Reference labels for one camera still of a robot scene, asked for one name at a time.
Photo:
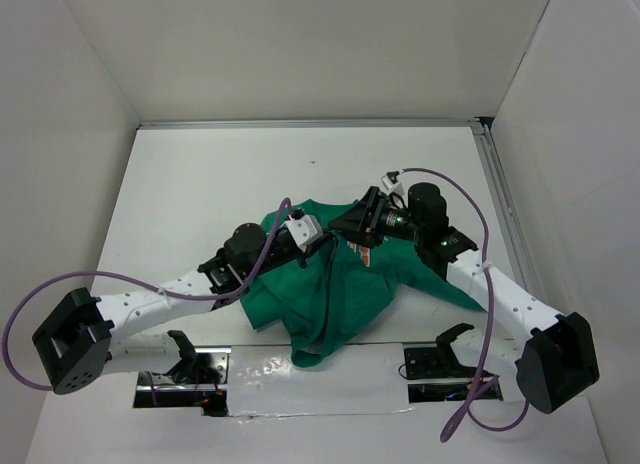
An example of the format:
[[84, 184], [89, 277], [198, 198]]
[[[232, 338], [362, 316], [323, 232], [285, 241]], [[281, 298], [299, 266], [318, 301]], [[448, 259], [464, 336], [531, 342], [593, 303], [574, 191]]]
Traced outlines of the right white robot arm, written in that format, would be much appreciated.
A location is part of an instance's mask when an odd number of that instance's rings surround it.
[[478, 245], [450, 224], [438, 186], [412, 185], [404, 209], [395, 208], [390, 195], [370, 187], [329, 227], [369, 248], [386, 238], [413, 243], [426, 267], [492, 311], [516, 342], [516, 383], [536, 410], [551, 414], [599, 380], [588, 321], [577, 312], [561, 314], [489, 264]]

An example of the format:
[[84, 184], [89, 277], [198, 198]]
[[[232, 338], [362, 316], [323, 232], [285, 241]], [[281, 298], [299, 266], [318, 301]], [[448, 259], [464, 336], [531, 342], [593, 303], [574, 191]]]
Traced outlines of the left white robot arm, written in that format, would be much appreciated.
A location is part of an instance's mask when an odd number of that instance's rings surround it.
[[102, 296], [85, 287], [68, 292], [32, 337], [53, 392], [70, 394], [104, 374], [133, 371], [189, 381], [201, 360], [186, 334], [148, 336], [146, 330], [232, 304], [258, 276], [291, 262], [306, 265], [330, 240], [310, 217], [287, 220], [271, 232], [247, 223], [213, 258], [173, 281], [134, 280], [134, 290]]

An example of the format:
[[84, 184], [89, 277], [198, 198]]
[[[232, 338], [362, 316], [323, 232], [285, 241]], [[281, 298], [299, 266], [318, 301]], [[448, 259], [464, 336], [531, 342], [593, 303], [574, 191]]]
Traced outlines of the green jacket with white lettering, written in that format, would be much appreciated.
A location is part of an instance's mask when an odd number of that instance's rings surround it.
[[481, 309], [424, 266], [412, 243], [387, 238], [369, 249], [342, 237], [323, 245], [305, 268], [290, 262], [256, 277], [241, 305], [256, 331], [282, 323], [292, 363], [311, 368], [364, 331], [401, 285], [461, 308]]

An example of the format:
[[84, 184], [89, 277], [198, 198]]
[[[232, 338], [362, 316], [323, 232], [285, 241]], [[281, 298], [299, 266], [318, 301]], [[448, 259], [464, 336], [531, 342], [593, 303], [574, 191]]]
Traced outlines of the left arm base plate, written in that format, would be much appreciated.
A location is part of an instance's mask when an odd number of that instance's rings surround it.
[[196, 349], [198, 363], [187, 377], [140, 372], [133, 400], [134, 409], [194, 408], [204, 416], [227, 417], [227, 384], [230, 347]]

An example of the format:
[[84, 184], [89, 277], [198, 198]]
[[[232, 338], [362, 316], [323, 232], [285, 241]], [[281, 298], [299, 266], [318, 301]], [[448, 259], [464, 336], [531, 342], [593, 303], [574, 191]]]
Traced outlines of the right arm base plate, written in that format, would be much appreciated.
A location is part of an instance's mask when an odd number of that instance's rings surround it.
[[399, 375], [407, 381], [411, 404], [463, 402], [475, 369], [460, 364], [451, 351], [436, 345], [405, 347]]

